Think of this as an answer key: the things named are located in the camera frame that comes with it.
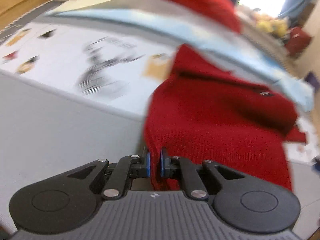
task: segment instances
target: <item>floor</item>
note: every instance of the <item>floor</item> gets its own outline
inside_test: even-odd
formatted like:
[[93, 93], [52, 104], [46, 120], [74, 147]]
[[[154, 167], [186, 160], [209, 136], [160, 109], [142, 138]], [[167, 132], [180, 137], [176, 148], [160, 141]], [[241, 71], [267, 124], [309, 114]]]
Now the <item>floor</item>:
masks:
[[300, 200], [301, 213], [293, 229], [308, 239], [320, 226], [320, 173], [310, 166], [291, 163], [294, 193]]

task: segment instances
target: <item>black line drawing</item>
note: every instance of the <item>black line drawing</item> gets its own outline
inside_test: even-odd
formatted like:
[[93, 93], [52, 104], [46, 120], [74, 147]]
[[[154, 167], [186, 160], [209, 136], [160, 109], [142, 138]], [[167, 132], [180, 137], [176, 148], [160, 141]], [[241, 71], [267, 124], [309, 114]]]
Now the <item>black line drawing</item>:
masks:
[[89, 54], [91, 67], [80, 77], [79, 87], [85, 94], [98, 92], [102, 87], [106, 86], [108, 86], [108, 93], [110, 96], [111, 94], [119, 93], [124, 86], [122, 82], [113, 80], [110, 76], [106, 75], [103, 70], [119, 63], [135, 61], [142, 58], [144, 55], [135, 57], [134, 53], [129, 56], [120, 54], [117, 57], [103, 61], [100, 55], [101, 48], [96, 49], [93, 46], [95, 43], [87, 45], [84, 49], [84, 51]]

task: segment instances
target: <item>purple object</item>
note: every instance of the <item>purple object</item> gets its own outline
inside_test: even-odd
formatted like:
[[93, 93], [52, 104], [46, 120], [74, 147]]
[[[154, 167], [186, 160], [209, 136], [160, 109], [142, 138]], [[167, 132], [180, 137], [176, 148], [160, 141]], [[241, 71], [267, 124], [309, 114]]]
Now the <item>purple object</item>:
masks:
[[308, 73], [308, 75], [304, 78], [304, 80], [315, 88], [315, 92], [317, 92], [319, 90], [320, 83], [318, 81], [318, 78], [316, 77], [316, 75], [312, 71], [310, 71]]

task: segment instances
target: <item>light blue blanket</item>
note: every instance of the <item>light blue blanket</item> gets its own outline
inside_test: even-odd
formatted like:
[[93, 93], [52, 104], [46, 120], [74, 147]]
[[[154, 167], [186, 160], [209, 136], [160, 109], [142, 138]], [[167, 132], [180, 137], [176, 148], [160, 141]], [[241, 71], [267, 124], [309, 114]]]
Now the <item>light blue blanket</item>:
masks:
[[190, 44], [199, 50], [213, 52], [223, 60], [232, 62], [266, 82], [276, 85], [303, 111], [310, 111], [313, 108], [314, 91], [312, 86], [289, 75], [279, 64], [268, 60], [258, 49], [252, 53], [252, 48], [248, 50], [245, 46], [240, 46], [239, 37], [234, 36], [233, 41], [231, 35], [231, 38], [227, 40], [218, 32], [208, 32], [173, 18], [134, 9], [87, 9], [61, 13], [47, 12], [46, 15], [120, 22], [174, 37], [181, 43]]

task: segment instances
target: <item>silver screw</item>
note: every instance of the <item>silver screw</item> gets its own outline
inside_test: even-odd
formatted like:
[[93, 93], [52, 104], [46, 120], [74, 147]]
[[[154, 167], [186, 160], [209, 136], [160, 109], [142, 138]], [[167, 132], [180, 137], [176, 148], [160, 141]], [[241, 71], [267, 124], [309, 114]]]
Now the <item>silver screw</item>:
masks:
[[116, 189], [114, 188], [111, 188], [111, 189], [106, 189], [103, 194], [106, 196], [106, 197], [116, 197], [119, 195], [119, 191], [117, 191]]
[[191, 195], [196, 198], [202, 198], [202, 197], [205, 197], [207, 193], [203, 190], [196, 189], [191, 192]]

